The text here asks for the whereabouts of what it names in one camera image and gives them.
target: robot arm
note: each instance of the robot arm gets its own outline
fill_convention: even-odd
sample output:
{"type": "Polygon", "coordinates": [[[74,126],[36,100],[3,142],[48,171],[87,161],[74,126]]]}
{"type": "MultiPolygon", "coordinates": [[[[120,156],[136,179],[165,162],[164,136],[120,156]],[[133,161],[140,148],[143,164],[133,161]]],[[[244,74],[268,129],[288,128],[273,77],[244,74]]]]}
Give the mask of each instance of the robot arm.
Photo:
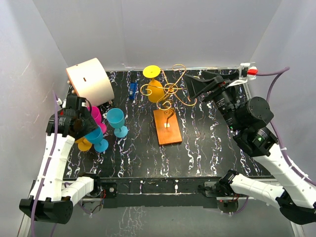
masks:
{"type": "Polygon", "coordinates": [[[35,209],[35,220],[66,224],[72,214],[73,206],[86,194],[97,192],[96,179],[91,177],[79,177],[69,187],[62,190],[62,180],[69,152],[75,140],[89,134],[97,128],[90,112],[85,107],[85,98],[70,95],[66,104],[58,112],[58,121],[51,116],[46,129],[46,147],[39,170],[39,175],[31,190],[28,199],[21,199],[20,209],[29,217],[35,197],[39,198],[35,209]],[[54,143],[54,130],[57,124],[57,139],[53,154],[50,156],[54,143]],[[44,170],[49,161],[45,177],[44,170]]]}
{"type": "Polygon", "coordinates": [[[240,102],[235,85],[255,79],[256,68],[244,64],[239,73],[219,75],[202,71],[204,79],[185,75],[184,80],[191,99],[204,94],[202,101],[214,101],[226,124],[237,135],[237,145],[254,160],[261,163],[282,186],[273,186],[251,180],[229,170],[219,181],[225,195],[244,194],[280,209],[296,224],[316,221],[316,187],[307,182],[304,174],[293,162],[290,167],[284,159],[277,138],[266,127],[274,117],[268,102],[253,97],[240,102]],[[300,177],[292,167],[302,173],[300,177]]]}

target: blue cup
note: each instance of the blue cup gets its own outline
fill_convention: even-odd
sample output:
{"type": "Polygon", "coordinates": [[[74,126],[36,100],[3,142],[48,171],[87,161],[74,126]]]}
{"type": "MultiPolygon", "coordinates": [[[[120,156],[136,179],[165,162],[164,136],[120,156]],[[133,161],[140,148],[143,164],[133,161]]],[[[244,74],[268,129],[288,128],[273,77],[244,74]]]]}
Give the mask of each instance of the blue cup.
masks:
{"type": "Polygon", "coordinates": [[[118,108],[110,109],[107,112],[107,120],[112,128],[115,128],[114,135],[116,137],[125,137],[128,133],[128,129],[124,126],[125,118],[122,110],[118,108]]]}
{"type": "Polygon", "coordinates": [[[94,144],[94,149],[97,152],[104,152],[109,147],[108,141],[103,139],[103,132],[100,126],[93,132],[87,134],[85,138],[94,144]]]}

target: small blue object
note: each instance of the small blue object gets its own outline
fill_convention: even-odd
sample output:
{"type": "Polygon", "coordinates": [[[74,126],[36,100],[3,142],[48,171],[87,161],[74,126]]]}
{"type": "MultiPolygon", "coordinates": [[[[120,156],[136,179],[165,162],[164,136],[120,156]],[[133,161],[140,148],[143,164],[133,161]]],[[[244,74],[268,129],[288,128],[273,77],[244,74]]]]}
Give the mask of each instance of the small blue object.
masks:
{"type": "Polygon", "coordinates": [[[134,100],[135,99],[136,90],[137,90],[137,80],[135,78],[135,75],[131,74],[129,91],[128,91],[130,100],[134,100]]]}

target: beige cylinder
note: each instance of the beige cylinder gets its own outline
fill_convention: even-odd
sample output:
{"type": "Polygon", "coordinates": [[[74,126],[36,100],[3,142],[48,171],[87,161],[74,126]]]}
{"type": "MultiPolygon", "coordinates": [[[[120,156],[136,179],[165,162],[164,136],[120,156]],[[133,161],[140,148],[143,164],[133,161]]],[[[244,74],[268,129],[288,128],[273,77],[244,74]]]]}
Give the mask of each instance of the beige cylinder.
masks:
{"type": "Polygon", "coordinates": [[[66,69],[77,96],[85,97],[93,106],[114,99],[111,82],[97,58],[66,69]]]}

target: white wall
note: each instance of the white wall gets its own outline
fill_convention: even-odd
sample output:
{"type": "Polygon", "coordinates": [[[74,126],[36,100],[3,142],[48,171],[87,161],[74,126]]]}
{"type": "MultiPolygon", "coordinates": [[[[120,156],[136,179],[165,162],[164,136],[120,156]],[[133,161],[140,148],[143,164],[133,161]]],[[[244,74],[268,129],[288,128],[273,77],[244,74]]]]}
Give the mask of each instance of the white wall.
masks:
{"type": "Polygon", "coordinates": [[[106,70],[236,66],[281,0],[33,0],[68,65],[106,70]]]}
{"type": "Polygon", "coordinates": [[[21,198],[36,179],[53,114],[52,90],[66,95],[65,60],[32,0],[0,4],[1,230],[16,236],[21,198]]]}
{"type": "MultiPolygon", "coordinates": [[[[283,0],[252,61],[260,71],[290,66],[275,84],[270,106],[289,156],[316,180],[316,1],[283,0]]],[[[252,95],[267,95],[270,78],[250,82],[252,95]]],[[[304,226],[315,236],[316,225],[304,226]]]]}

